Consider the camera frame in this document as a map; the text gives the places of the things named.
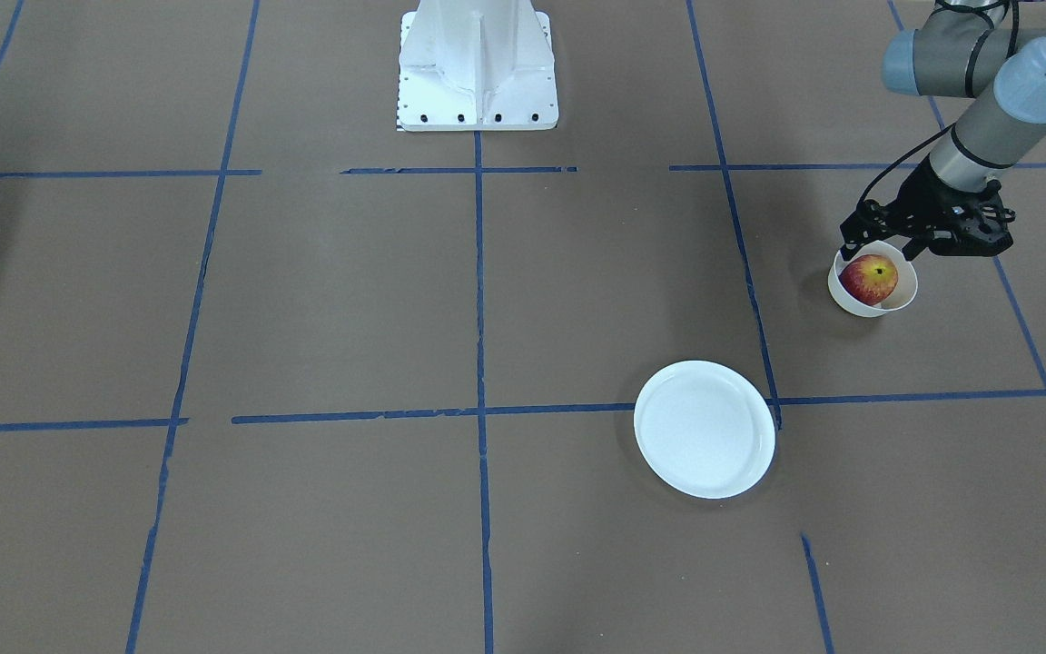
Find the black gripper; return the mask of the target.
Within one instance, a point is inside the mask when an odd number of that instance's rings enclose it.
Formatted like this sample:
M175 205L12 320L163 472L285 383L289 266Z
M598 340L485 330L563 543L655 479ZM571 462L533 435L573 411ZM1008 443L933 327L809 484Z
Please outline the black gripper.
M902 183L890 204L859 202L839 224L840 257L846 263L873 242L906 236L903 257L924 252L942 257L993 257L1014 245L1009 224L1014 211L1000 197L1002 184L992 178L977 191L954 189L922 161Z

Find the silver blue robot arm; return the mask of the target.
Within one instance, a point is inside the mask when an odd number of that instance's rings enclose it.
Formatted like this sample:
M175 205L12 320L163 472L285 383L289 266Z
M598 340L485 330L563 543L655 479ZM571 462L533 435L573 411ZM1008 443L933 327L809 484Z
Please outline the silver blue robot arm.
M903 257L993 257L1011 247L1003 176L1046 137L1046 29L1004 26L1013 1L938 1L924 25L897 33L883 57L889 91L967 98L889 203L868 191L840 223L840 257L903 236Z

